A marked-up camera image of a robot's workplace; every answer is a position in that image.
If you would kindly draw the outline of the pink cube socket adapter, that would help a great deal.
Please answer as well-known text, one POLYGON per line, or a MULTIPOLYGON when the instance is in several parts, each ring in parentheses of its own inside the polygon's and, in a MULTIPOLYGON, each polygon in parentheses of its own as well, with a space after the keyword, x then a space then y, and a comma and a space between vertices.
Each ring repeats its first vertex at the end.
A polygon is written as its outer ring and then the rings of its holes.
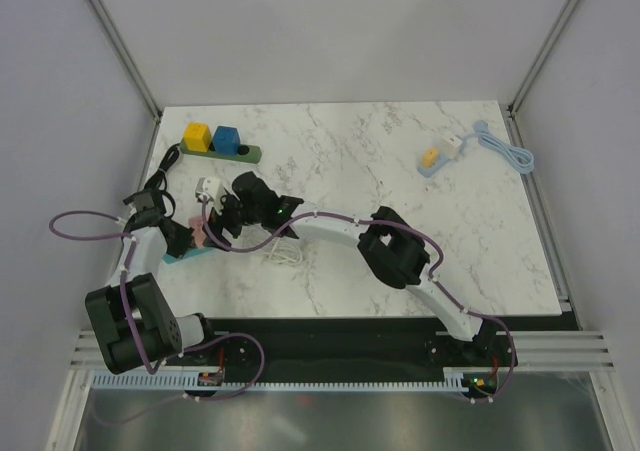
POLYGON ((203 218, 201 216, 194 216, 188 220, 188 224, 192 230, 193 245, 197 249, 203 249, 207 239, 203 218))

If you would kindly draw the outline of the teal power strip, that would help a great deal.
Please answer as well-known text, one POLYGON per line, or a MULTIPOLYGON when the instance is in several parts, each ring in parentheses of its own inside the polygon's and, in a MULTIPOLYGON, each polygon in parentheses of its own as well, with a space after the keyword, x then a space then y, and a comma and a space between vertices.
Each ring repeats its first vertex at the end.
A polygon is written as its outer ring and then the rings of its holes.
POLYGON ((171 256, 169 254, 165 254, 162 257, 162 260, 166 264, 174 264, 174 263, 177 263, 179 261, 184 261, 186 259, 190 259, 190 258, 194 258, 194 257, 197 257, 197 256, 201 256, 201 255, 203 255, 205 253, 208 253, 210 251, 213 251, 213 248, 195 248, 195 249, 188 250, 182 257, 174 257, 174 256, 171 256))

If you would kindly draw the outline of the green power strip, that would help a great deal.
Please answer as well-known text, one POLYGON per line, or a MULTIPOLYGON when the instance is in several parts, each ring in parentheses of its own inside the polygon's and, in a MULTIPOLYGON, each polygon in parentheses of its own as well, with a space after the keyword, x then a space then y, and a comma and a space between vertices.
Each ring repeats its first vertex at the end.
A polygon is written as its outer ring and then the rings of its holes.
POLYGON ((197 157, 203 157, 207 159, 225 160, 246 164, 259 164, 262 160, 262 150, 259 146, 254 145, 240 145, 236 154, 224 154, 209 149, 207 151, 193 151, 190 150, 185 141, 182 140, 179 143, 180 152, 186 155, 192 155, 197 157))

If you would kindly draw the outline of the blue cube plug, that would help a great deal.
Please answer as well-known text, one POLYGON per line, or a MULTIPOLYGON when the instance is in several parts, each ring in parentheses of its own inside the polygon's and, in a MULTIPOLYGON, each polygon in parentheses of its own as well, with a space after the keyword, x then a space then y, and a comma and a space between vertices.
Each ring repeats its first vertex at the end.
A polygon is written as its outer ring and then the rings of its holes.
POLYGON ((241 145, 238 129, 230 126, 218 126, 214 132, 212 144, 217 153, 237 155, 241 145))

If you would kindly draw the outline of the yellow cube plug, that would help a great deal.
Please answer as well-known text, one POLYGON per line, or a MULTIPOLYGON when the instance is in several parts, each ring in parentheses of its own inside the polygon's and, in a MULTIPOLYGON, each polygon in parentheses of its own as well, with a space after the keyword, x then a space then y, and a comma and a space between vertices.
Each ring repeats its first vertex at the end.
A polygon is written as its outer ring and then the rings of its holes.
POLYGON ((185 129, 183 141, 186 149, 204 153, 209 150, 212 135, 206 123, 190 122, 185 129))

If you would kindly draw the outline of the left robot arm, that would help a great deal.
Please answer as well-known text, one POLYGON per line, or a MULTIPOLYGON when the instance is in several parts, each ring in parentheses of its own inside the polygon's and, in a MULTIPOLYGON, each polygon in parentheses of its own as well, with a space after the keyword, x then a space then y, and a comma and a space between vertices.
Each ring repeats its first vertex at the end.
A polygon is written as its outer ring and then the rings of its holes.
POLYGON ((154 374, 163 360, 184 351, 198 364, 211 363, 219 353, 220 342, 205 331, 204 316, 175 316, 156 280, 165 257, 180 259, 194 248, 193 230, 167 214, 167 197, 146 189, 124 200, 134 214, 124 227, 117 269, 85 297, 104 363, 115 375, 141 366, 154 374))

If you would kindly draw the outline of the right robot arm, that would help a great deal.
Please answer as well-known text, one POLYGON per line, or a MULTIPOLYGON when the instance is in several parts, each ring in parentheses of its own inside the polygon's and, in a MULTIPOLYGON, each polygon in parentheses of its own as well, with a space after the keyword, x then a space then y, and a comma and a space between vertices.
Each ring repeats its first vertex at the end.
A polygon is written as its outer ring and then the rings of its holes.
POLYGON ((472 311, 447 290, 436 276, 444 262, 440 246, 392 208, 381 206, 369 216, 321 209, 277 194, 253 172, 238 176, 230 189, 219 179, 202 178, 196 196, 204 231, 215 247, 251 253, 290 238, 354 248, 378 281, 409 291, 434 313, 465 362, 481 364, 493 354, 497 319, 472 311))

